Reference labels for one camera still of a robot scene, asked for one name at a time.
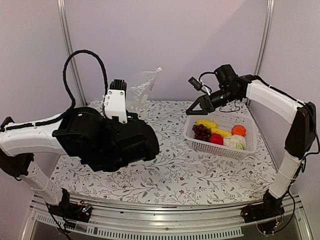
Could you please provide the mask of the yellow corn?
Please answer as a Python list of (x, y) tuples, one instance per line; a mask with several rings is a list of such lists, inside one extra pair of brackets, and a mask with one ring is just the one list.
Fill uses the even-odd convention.
[(219, 128), (211, 128), (210, 131), (212, 134), (219, 134), (223, 138), (232, 136), (231, 132), (229, 132), (227, 130), (219, 129)]
[(212, 129), (212, 128), (218, 128), (218, 124), (214, 121), (208, 120), (208, 119), (199, 119), (196, 122), (197, 126), (203, 125), (207, 129)]

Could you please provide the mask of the white plastic basket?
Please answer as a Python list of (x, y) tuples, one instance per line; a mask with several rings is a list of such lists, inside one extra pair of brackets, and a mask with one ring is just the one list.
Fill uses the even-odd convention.
[(234, 159), (254, 153), (257, 145), (254, 121), (234, 113), (188, 116), (183, 135), (194, 150)]

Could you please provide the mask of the red bell pepper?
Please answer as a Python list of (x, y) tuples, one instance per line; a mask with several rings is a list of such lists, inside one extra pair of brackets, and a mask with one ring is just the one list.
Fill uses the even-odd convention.
[(216, 145), (223, 145), (224, 144), (224, 138), (217, 134), (217, 133), (213, 133), (210, 137), (210, 140), (209, 140), (210, 143), (212, 144), (216, 144)]

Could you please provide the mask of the orange pumpkin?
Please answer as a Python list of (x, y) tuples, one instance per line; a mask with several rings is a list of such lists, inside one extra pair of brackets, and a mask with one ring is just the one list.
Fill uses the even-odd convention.
[(247, 130), (243, 125), (235, 125), (231, 130), (231, 134), (245, 137)]

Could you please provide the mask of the clear zip top bag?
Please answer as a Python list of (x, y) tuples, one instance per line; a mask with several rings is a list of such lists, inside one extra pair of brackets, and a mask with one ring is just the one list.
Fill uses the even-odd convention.
[(158, 67), (154, 71), (138, 72), (129, 79), (126, 91), (126, 109), (129, 112), (137, 113), (146, 103), (162, 70)]

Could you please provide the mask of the white green cauliflower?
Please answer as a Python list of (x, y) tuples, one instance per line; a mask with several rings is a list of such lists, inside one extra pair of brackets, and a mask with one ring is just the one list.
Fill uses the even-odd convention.
[(245, 150), (246, 139), (241, 135), (232, 135), (223, 138), (223, 145), (229, 148)]

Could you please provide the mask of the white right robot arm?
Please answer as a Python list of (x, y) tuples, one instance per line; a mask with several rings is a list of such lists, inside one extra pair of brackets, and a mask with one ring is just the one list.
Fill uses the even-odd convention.
[(258, 75), (235, 73), (231, 65), (221, 65), (211, 72), (218, 81), (215, 92), (206, 90), (186, 110), (190, 116), (204, 116), (230, 102), (247, 99), (263, 107), (284, 127), (277, 136), (284, 141), (283, 159), (266, 196), (279, 200), (306, 168), (307, 157), (317, 134), (316, 107), (312, 102), (296, 99), (266, 83)]

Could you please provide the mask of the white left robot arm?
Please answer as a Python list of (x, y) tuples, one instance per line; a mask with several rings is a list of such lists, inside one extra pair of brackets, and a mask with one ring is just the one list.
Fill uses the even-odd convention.
[(42, 123), (17, 124), (7, 117), (0, 129), (1, 169), (28, 183), (63, 217), (74, 213), (74, 205), (68, 192), (40, 169), (35, 153), (78, 157), (94, 172), (115, 172), (137, 161), (153, 160), (159, 152), (157, 136), (145, 121), (134, 117), (121, 123), (87, 106)]

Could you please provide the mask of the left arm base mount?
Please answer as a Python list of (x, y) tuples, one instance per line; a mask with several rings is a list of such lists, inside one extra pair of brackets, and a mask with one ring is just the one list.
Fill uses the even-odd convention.
[(72, 203), (66, 205), (51, 205), (48, 204), (48, 211), (52, 215), (62, 217), (64, 220), (74, 220), (78, 222), (88, 223), (92, 214), (92, 205), (90, 203)]

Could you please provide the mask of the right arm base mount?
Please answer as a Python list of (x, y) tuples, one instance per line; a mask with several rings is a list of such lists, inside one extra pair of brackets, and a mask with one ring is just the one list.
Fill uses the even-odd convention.
[(240, 216), (245, 223), (265, 220), (285, 213), (282, 200), (264, 199), (260, 204), (249, 204), (241, 209)]

